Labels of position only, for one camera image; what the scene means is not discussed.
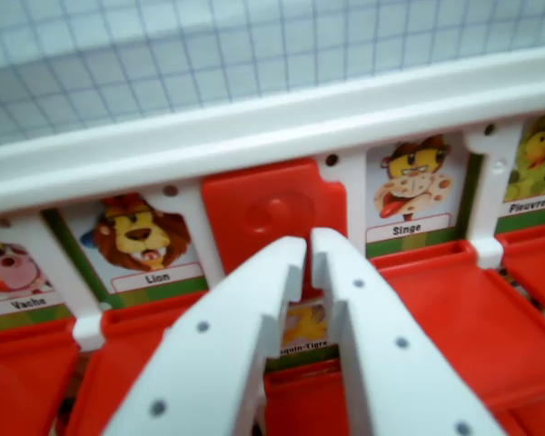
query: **name label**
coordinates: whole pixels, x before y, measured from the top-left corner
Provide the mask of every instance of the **name label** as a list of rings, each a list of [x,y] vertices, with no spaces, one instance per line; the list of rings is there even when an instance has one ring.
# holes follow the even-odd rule
[[[325,340],[307,342],[307,343],[304,343],[303,345],[295,345],[293,347],[283,348],[281,350],[281,355],[286,356],[287,354],[294,354],[296,352],[308,352],[310,350],[315,350],[317,348],[328,347],[329,345],[331,344]]]
[[[399,238],[410,234],[431,232],[432,230],[445,229],[451,225],[449,213],[429,216],[418,220],[402,221],[400,223],[381,225],[368,229],[366,242],[385,241],[387,239]]]
[[[0,301],[0,315],[13,312],[31,311],[41,307],[62,304],[63,300],[55,291],[37,293],[29,297],[11,298]]]
[[[153,272],[140,272],[133,275],[116,277],[111,280],[115,292],[131,291],[132,289],[147,288],[158,284],[179,282],[202,275],[199,263],[172,266]]]
[[[519,213],[540,211],[541,209],[545,209],[545,195],[503,203],[500,208],[500,216],[517,215]]]

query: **cartoon monkey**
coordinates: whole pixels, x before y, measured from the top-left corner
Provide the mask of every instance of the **cartoon monkey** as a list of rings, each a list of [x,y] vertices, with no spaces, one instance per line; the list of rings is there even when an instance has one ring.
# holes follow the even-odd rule
[[[395,214],[411,220],[414,213],[440,203],[450,193],[452,180],[436,174],[444,164],[451,147],[442,135],[435,135],[421,143],[402,143],[381,160],[381,168],[390,181],[374,197],[381,218]]]
[[[105,212],[93,231],[83,235],[111,264],[130,270],[156,271],[187,250],[190,234],[179,214],[161,213],[137,193],[102,200]]]
[[[517,151],[516,167],[510,173],[505,201],[545,194],[545,117],[540,118]]]

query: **grid pattern surface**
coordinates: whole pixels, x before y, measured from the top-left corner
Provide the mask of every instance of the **grid pattern surface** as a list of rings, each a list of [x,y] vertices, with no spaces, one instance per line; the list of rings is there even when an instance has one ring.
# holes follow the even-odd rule
[[[545,45],[545,0],[0,0],[0,144]]]

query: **cartoon lion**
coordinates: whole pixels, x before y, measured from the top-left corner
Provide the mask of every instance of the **cartoon lion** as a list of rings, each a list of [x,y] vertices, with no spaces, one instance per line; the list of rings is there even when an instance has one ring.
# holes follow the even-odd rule
[[[169,266],[186,252],[191,239],[180,214],[156,211],[137,193],[105,198],[102,203],[105,212],[81,242],[94,245],[109,263],[150,272]]]

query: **red plastic base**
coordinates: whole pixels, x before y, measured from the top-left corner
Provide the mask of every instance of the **red plastic base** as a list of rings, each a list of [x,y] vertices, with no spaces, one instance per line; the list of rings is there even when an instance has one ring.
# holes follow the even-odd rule
[[[372,262],[487,405],[517,406],[545,393],[545,319],[496,272],[477,267],[468,243]]]
[[[510,275],[545,306],[545,225],[503,233],[503,264]]]
[[[106,312],[96,352],[74,405],[67,436],[99,435],[172,325],[203,292]]]
[[[338,360],[268,374],[264,386],[269,436],[349,434]],[[510,436],[545,436],[545,396],[494,416]]]
[[[339,360],[273,372],[264,389],[268,436],[349,434]]]
[[[521,407],[512,412],[524,434],[545,436],[545,399]]]
[[[73,325],[0,332],[0,435],[48,434],[79,357]]]

